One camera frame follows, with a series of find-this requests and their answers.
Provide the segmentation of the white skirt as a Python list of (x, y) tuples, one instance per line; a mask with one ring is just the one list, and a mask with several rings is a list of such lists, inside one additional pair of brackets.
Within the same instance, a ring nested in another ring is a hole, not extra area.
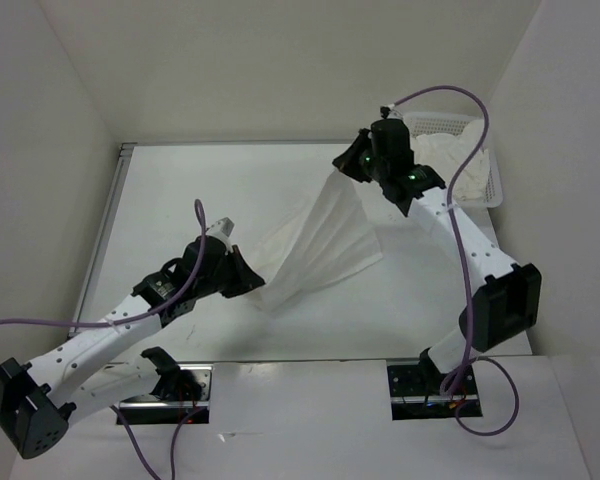
[(382, 258), (352, 180), (334, 171), (256, 244), (249, 260), (265, 285), (247, 299), (273, 311), (297, 294), (334, 285)]

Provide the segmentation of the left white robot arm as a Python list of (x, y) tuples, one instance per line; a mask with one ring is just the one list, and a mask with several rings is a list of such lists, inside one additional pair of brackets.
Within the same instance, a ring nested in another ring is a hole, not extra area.
[(196, 402), (195, 376), (161, 347), (134, 359), (115, 357), (149, 338), (210, 295), (234, 298), (265, 283), (237, 246), (214, 236), (190, 243), (182, 256), (147, 275), (95, 328), (25, 363), (0, 364), (0, 427), (19, 455), (36, 458), (86, 417), (128, 398), (152, 395)]

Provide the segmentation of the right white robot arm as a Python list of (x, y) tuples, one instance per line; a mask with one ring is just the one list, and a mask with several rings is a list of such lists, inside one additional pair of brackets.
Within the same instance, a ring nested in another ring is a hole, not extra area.
[(486, 353), (536, 324), (540, 271), (500, 250), (449, 198), (435, 170), (416, 163), (403, 121), (382, 119), (360, 130), (333, 165), (357, 182), (377, 183), (390, 203), (459, 261), (469, 282), (470, 303), (457, 327), (420, 355), (418, 380), (423, 389), (442, 392), (464, 359)]

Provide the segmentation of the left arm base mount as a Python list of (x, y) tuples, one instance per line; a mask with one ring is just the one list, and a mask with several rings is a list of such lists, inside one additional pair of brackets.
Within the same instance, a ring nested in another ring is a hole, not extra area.
[(207, 424), (213, 366), (211, 364), (180, 363), (193, 382), (175, 386), (169, 393), (143, 394), (118, 404), (117, 408), (130, 425), (173, 425), (191, 414), (186, 424)]

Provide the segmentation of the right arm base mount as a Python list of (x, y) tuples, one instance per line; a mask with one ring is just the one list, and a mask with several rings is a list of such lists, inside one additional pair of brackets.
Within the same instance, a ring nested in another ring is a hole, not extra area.
[(468, 368), (456, 393), (442, 396), (439, 387), (430, 386), (413, 359), (389, 362), (386, 366), (393, 421), (453, 418), (460, 408), (461, 418), (482, 416), (473, 369)]

